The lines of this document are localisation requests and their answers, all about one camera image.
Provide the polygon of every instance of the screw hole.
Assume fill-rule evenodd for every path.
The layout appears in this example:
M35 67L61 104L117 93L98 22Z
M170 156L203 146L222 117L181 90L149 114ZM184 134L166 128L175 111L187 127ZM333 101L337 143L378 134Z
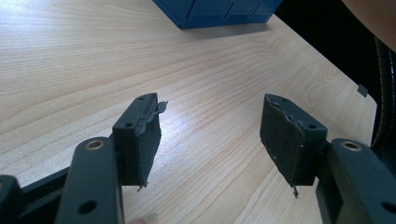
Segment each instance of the screw hole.
M79 206L78 212L82 215L87 215L96 208L95 201L87 201Z
M396 204L393 203L382 203L382 207L388 212L396 215Z
M103 147L104 145L105 145L104 141L102 141L102 140L94 140L94 141L91 141L91 142L87 143L85 145L85 149L96 150L96 149L99 149L99 148Z
M341 145L344 148L349 149L351 151L361 151L361 146L354 144L352 142L343 142Z
M351 143L346 143L346 146L350 147L350 148L355 148L355 149L358 148L358 146L351 144Z
M124 123L124 124L122 124L122 126L124 126L125 128L131 128L132 123Z

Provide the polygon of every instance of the wooden table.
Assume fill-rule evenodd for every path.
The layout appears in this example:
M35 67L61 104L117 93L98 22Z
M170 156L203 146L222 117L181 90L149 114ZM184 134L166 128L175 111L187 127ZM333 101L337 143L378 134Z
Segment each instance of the wooden table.
M132 100L169 101L146 189L124 188L126 220L320 223L314 187L292 190L259 138L265 93L370 144L374 100L274 16L179 30L150 0L0 4L0 172L22 186L107 136Z

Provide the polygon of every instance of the blue plastic box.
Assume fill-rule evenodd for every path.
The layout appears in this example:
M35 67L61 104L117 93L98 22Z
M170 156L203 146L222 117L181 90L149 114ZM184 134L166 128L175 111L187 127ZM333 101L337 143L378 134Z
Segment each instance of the blue plastic box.
M180 29L268 22L282 0L153 0Z

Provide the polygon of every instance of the blue container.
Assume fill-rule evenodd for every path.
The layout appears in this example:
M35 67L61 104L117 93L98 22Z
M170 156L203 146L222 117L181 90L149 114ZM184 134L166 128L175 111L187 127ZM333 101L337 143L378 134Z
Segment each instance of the blue container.
M268 22L282 0L153 0L180 29Z

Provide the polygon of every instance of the black cable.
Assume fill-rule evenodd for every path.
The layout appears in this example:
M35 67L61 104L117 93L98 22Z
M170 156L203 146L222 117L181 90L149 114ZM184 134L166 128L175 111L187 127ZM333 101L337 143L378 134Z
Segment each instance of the black cable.
M395 53L375 38L376 50L379 62L379 73L381 78L381 119L378 132L371 148L378 151L389 140L395 138L391 136L394 130L395 121Z

